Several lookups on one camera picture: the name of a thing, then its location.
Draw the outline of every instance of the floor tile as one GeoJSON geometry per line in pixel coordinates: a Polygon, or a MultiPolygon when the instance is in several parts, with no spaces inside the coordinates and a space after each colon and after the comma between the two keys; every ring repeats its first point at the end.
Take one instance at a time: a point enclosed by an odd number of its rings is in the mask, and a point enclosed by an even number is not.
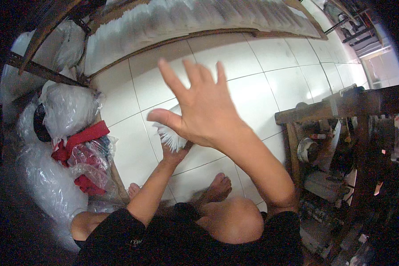
{"type": "Polygon", "coordinates": [[[186,40],[164,45],[130,57],[134,89],[140,110],[148,109],[174,98],[174,94],[165,84],[157,67],[157,62],[161,57],[170,62],[176,75],[187,88],[191,86],[183,67],[182,59],[187,58],[195,62],[195,58],[186,40]]]}
{"type": "Polygon", "coordinates": [[[330,85],[321,65],[301,66],[313,101],[319,103],[323,98],[331,95],[330,85]]]}
{"type": "Polygon", "coordinates": [[[319,64],[319,59],[306,38],[285,38],[300,66],[319,64]]]}
{"type": "Polygon", "coordinates": [[[109,128],[117,137],[114,162],[124,187],[130,183],[143,185],[158,162],[154,155],[141,114],[135,114],[109,128]]]}
{"type": "Polygon", "coordinates": [[[139,113],[128,60],[97,75],[90,84],[105,95],[100,114],[108,126],[139,113]]]}
{"type": "Polygon", "coordinates": [[[245,35],[263,71],[295,67],[299,64],[284,38],[255,38],[245,35]]]}
{"type": "Polygon", "coordinates": [[[343,87],[343,83],[341,82],[340,75],[338,74],[337,67],[334,63],[322,63],[322,67],[324,68],[325,74],[330,82],[331,90],[333,93],[338,92],[343,87]]]}
{"type": "Polygon", "coordinates": [[[206,66],[214,79],[217,77],[217,61],[223,63],[227,80],[262,72],[242,34],[208,35],[189,39],[188,43],[197,62],[206,66]]]}
{"type": "Polygon", "coordinates": [[[185,173],[175,175],[170,178],[168,185],[176,199],[176,202],[186,202],[190,200],[196,192],[209,187],[211,182],[214,180],[214,177],[220,172],[223,172],[231,179],[232,192],[229,194],[229,197],[243,197],[244,193],[235,164],[228,157],[224,157],[185,173]]]}
{"type": "Polygon", "coordinates": [[[321,63],[334,62],[334,59],[327,48],[327,40],[309,39],[309,42],[321,63]]]}
{"type": "Polygon", "coordinates": [[[312,104],[312,97],[300,67],[265,73],[280,111],[295,108],[300,102],[312,104]]]}
{"type": "Polygon", "coordinates": [[[349,64],[351,79],[357,86],[368,82],[362,64],[349,64]]]}
{"type": "Polygon", "coordinates": [[[260,139],[282,131],[275,123],[275,113],[279,110],[265,74],[230,80],[228,88],[239,116],[260,139]]]}
{"type": "MultiPolygon", "coordinates": [[[[154,122],[146,121],[146,118],[152,109],[155,108],[170,109],[176,104],[177,100],[172,99],[170,101],[159,104],[157,106],[154,106],[153,108],[147,109],[142,112],[145,128],[148,133],[149,139],[151,140],[152,147],[154,148],[154,152],[158,161],[162,160],[162,148],[161,148],[160,136],[156,132],[156,127],[152,126],[154,122]]],[[[195,167],[199,167],[201,165],[212,162],[224,156],[225,155],[223,153],[213,148],[194,145],[189,151],[188,155],[185,157],[185,159],[177,166],[174,174],[191,170],[195,167]]]]}
{"type": "Polygon", "coordinates": [[[268,212],[268,206],[266,205],[266,202],[261,202],[257,205],[257,208],[259,208],[259,211],[264,211],[268,212]]]}
{"type": "Polygon", "coordinates": [[[335,64],[338,70],[338,74],[340,74],[341,82],[343,83],[343,87],[349,87],[354,83],[352,72],[349,64],[335,64]]]}

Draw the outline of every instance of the left hand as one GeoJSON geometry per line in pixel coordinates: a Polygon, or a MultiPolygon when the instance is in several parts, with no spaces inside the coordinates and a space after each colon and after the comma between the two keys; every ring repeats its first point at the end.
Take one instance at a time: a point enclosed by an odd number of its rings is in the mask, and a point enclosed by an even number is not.
{"type": "Polygon", "coordinates": [[[162,146],[162,162],[168,163],[169,165],[176,167],[186,157],[193,143],[191,141],[186,142],[184,148],[178,152],[171,152],[170,147],[165,143],[161,143],[162,146]]]}

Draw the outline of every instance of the metal part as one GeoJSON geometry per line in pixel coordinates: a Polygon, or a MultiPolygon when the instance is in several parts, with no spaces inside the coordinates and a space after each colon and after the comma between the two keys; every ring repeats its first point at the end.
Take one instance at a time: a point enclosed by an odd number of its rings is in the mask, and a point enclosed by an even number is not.
{"type": "MultiPolygon", "coordinates": [[[[12,67],[20,69],[23,60],[24,57],[11,51],[10,57],[6,63],[12,67]]],[[[88,84],[81,84],[75,80],[70,79],[69,77],[65,77],[64,75],[54,72],[53,70],[50,70],[47,67],[37,64],[31,60],[27,62],[24,71],[54,81],[56,83],[64,83],[68,85],[87,87],[87,88],[89,87],[88,84]]]]}

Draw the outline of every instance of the right hand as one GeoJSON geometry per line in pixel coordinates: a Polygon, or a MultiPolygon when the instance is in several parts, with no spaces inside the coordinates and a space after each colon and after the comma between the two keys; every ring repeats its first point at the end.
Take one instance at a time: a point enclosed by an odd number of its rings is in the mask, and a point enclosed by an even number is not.
{"type": "Polygon", "coordinates": [[[179,101],[182,116],[169,110],[154,109],[148,114],[148,121],[159,122],[189,141],[215,149],[230,141],[233,133],[241,128],[250,130],[236,112],[221,62],[217,62],[217,83],[204,66],[188,60],[183,64],[191,82],[190,89],[182,85],[164,59],[158,62],[164,81],[179,101]]]}

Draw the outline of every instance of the bare foot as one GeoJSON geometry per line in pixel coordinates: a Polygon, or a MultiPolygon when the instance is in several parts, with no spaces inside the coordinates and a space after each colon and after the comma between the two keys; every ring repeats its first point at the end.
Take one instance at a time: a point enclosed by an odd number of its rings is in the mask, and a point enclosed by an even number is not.
{"type": "Polygon", "coordinates": [[[218,173],[209,188],[198,199],[196,205],[200,207],[210,202],[223,201],[231,191],[231,180],[224,173],[218,173]]]}
{"type": "Polygon", "coordinates": [[[139,190],[140,188],[136,183],[131,183],[127,189],[129,199],[132,200],[138,194],[139,190]]]}

